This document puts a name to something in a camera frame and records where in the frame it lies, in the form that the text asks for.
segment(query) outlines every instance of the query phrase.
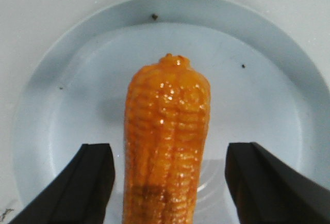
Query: brown spot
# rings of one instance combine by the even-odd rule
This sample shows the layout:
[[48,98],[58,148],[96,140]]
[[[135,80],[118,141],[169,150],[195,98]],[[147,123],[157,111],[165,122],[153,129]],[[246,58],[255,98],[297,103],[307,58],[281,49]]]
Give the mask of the brown spot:
[[6,215],[8,215],[10,212],[14,211],[13,209],[6,209],[1,215],[0,215],[0,222],[3,222],[6,218]]
[[158,18],[158,15],[157,14],[155,14],[155,13],[153,13],[152,15],[151,15],[151,17],[153,18],[153,20],[157,20],[157,18]]

